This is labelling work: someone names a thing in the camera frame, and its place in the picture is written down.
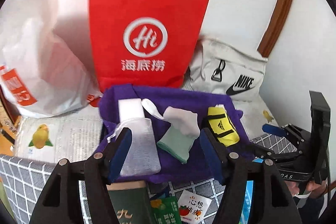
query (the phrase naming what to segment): blue gripper pad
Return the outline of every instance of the blue gripper pad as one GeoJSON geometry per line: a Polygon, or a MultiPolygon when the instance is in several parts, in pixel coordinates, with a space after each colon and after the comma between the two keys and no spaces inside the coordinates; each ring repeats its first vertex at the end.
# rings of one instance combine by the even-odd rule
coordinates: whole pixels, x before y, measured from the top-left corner
{"type": "Polygon", "coordinates": [[[210,143],[204,129],[201,130],[199,135],[199,141],[201,143],[201,147],[205,156],[205,160],[211,170],[211,173],[215,180],[218,180],[219,183],[224,181],[224,177],[222,174],[222,164],[221,160],[217,156],[215,149],[210,143]]]}
{"type": "Polygon", "coordinates": [[[272,135],[275,135],[275,136],[278,136],[278,137],[285,137],[286,136],[286,132],[283,128],[273,126],[273,125],[270,125],[270,124],[264,124],[262,126],[262,130],[265,133],[272,134],[272,135]]]}
{"type": "Polygon", "coordinates": [[[132,144],[132,131],[130,129],[125,133],[125,137],[120,143],[114,157],[110,161],[110,173],[108,180],[113,183],[120,175],[121,169],[124,165],[129,148],[132,144]]]}

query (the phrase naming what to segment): wooden door frame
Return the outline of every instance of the wooden door frame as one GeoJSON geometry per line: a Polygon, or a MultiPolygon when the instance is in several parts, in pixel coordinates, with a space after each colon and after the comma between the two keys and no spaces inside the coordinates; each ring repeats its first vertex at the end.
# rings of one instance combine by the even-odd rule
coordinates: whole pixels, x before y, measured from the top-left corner
{"type": "Polygon", "coordinates": [[[275,46],[280,33],[285,25],[293,0],[277,0],[268,28],[258,46],[258,52],[263,57],[268,57],[275,46]]]}

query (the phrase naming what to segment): red paper bag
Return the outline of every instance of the red paper bag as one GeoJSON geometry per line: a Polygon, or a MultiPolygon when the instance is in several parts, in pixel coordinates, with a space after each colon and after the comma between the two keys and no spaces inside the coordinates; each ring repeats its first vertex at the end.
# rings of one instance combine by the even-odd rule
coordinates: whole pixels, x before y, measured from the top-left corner
{"type": "Polygon", "coordinates": [[[89,0],[100,90],[131,83],[180,87],[209,0],[89,0]]]}

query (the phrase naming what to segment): black clamp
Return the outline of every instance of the black clamp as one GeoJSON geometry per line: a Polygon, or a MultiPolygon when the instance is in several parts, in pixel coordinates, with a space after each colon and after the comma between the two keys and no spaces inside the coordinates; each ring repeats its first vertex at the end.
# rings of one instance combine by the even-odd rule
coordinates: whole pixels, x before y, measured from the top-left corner
{"type": "Polygon", "coordinates": [[[84,224],[79,197],[79,181],[85,181],[93,223],[119,224],[106,185],[120,174],[132,143],[132,132],[124,128],[103,153],[85,161],[58,162],[36,203],[30,224],[84,224]]]}
{"type": "Polygon", "coordinates": [[[246,149],[261,159],[272,160],[284,180],[299,183],[303,194],[307,183],[322,184],[329,178],[328,142],[330,136],[330,108],[322,93],[310,91],[311,133],[295,125],[282,128],[265,124],[263,130],[279,137],[285,137],[296,147],[296,152],[275,154],[274,151],[257,144],[249,144],[246,149]]]}
{"type": "Polygon", "coordinates": [[[226,186],[213,224],[239,223],[248,180],[254,182],[249,224],[302,223],[292,195],[272,160],[251,162],[235,152],[229,153],[208,128],[201,131],[199,139],[214,178],[226,186]]]}

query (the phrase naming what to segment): white plastic bag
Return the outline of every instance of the white plastic bag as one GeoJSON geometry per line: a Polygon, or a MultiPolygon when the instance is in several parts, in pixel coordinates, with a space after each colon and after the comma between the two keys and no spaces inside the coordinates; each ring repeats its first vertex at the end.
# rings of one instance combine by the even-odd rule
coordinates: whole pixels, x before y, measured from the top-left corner
{"type": "Polygon", "coordinates": [[[182,88],[252,101],[259,94],[266,64],[267,58],[257,51],[247,52],[217,37],[201,36],[182,88]]]}
{"type": "Polygon", "coordinates": [[[58,0],[6,0],[0,9],[0,84],[22,115],[45,118],[100,95],[80,60],[53,34],[58,0]]]}

